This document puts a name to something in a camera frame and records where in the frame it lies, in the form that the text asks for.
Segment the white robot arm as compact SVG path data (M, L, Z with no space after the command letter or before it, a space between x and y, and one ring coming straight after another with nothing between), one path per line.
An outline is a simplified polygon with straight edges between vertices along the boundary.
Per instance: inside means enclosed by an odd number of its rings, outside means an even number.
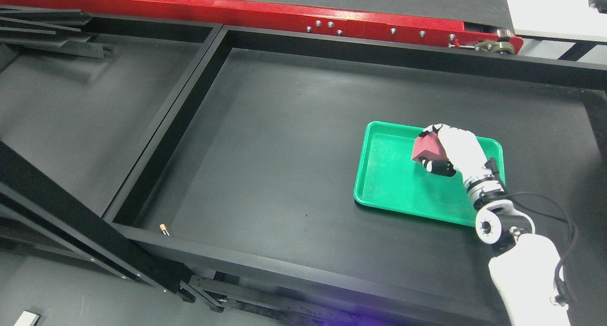
M552 240L538 235L533 220L516 209L488 169L464 173L476 209L475 230L495 255L488 272L513 326L568 326L568 303L557 286L561 257Z

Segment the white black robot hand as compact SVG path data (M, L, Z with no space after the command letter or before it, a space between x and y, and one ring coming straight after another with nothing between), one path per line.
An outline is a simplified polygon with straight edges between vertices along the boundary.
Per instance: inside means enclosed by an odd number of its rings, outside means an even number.
M474 133L440 123L426 127L419 137L428 135L436 136L446 159L438 162L421 159L427 172L444 176L453 176L459 172L465 184L492 176L491 170L485 166L487 157Z

